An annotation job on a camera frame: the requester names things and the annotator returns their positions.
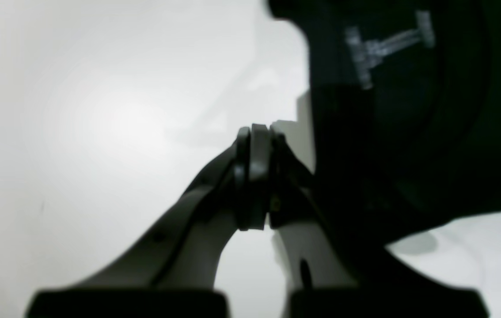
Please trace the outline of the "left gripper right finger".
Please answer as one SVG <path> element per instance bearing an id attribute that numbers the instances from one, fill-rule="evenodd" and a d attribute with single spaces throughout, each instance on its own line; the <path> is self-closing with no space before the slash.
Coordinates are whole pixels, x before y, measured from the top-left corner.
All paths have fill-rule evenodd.
<path id="1" fill-rule="evenodd" d="M 316 202 L 311 172 L 283 133 L 271 136 L 277 180 L 269 217 L 291 282 L 288 318 L 489 317 L 476 290 L 418 273 L 358 221 L 329 221 L 333 208 Z"/>

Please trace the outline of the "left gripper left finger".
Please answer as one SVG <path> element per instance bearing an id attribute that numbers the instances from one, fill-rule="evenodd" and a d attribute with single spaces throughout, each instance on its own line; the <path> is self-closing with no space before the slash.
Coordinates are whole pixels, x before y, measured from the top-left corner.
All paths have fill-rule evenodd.
<path id="1" fill-rule="evenodd" d="M 178 201 L 117 260 L 71 287 L 39 292 L 27 318 L 226 318 L 218 262 L 270 210 L 273 129 L 239 129 Z"/>

